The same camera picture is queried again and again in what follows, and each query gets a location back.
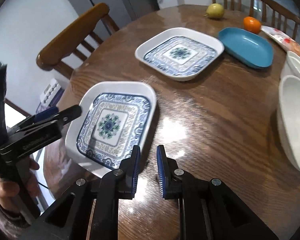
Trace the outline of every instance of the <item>green floral motif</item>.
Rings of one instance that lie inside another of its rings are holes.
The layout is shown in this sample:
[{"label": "green floral motif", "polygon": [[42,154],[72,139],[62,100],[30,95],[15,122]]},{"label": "green floral motif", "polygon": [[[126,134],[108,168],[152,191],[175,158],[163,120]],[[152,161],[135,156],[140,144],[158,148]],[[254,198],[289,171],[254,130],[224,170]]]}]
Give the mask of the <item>green floral motif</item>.
[{"label": "green floral motif", "polygon": [[191,53],[187,48],[175,48],[170,51],[170,56],[174,59],[186,59],[190,54]]},{"label": "green floral motif", "polygon": [[115,114],[107,114],[105,117],[101,118],[101,121],[98,124],[99,135],[103,139],[110,139],[112,136],[117,134],[117,131],[120,128],[121,121],[119,117]]}]

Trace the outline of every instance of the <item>yellow pear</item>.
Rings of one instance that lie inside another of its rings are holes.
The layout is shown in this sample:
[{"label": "yellow pear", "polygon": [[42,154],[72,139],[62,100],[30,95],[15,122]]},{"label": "yellow pear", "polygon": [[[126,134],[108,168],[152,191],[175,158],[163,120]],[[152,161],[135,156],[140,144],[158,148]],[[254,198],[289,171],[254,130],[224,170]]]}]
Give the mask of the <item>yellow pear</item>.
[{"label": "yellow pear", "polygon": [[208,6],[206,13],[209,16],[209,18],[220,19],[223,17],[225,9],[221,4],[213,3]]}]

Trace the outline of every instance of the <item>human hand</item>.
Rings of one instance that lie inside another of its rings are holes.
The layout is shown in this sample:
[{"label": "human hand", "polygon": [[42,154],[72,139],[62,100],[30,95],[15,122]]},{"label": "human hand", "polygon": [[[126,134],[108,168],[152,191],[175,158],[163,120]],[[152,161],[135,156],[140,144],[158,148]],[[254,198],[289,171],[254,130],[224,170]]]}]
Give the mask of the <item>human hand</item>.
[{"label": "human hand", "polygon": [[[38,170],[39,169],[39,164],[35,162],[35,160],[30,158],[30,168],[33,170]],[[30,177],[27,182],[26,189],[29,192],[29,195],[31,197],[36,197],[40,193],[39,185],[37,178],[35,175],[30,172]],[[2,208],[4,208],[7,211],[13,212],[15,214],[20,213],[20,209],[18,206],[16,206],[13,201],[12,197],[15,197],[19,193],[19,185],[16,182],[13,181],[2,181],[0,178],[0,205]]]}]

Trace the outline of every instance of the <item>white bowl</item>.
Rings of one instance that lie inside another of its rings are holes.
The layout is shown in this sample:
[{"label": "white bowl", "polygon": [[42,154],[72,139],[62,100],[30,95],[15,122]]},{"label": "white bowl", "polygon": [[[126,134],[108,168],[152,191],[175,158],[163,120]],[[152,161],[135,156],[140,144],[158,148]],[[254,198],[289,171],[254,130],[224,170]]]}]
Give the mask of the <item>white bowl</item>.
[{"label": "white bowl", "polygon": [[142,148],[156,107],[152,87],[141,82],[100,82],[83,96],[82,114],[66,135],[66,150],[76,163],[102,178]]},{"label": "white bowl", "polygon": [[292,51],[287,52],[280,78],[282,79],[287,75],[294,75],[300,78],[300,57]]},{"label": "white bowl", "polygon": [[278,130],[282,147],[300,171],[300,79],[288,75],[279,84]]},{"label": "white bowl", "polygon": [[223,50],[224,46],[218,39],[178,27],[141,44],[135,57],[171,79],[187,81],[203,71]]}]

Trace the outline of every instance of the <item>finger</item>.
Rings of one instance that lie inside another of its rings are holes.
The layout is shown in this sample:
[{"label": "finger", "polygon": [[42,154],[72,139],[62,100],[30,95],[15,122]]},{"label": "finger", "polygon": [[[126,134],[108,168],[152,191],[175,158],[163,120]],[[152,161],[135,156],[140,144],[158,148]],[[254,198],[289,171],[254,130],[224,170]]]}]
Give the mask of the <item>finger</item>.
[{"label": "finger", "polygon": [[31,159],[30,158],[30,168],[31,169],[33,169],[33,170],[38,170],[38,169],[40,169],[40,166],[39,166],[39,164],[34,160],[34,159]]},{"label": "finger", "polygon": [[31,172],[29,180],[26,184],[26,189],[29,192],[29,195],[31,197],[37,197],[40,193],[37,178],[35,177],[35,175],[32,172]]},{"label": "finger", "polygon": [[0,180],[0,197],[14,197],[19,193],[19,185],[13,181]]}]

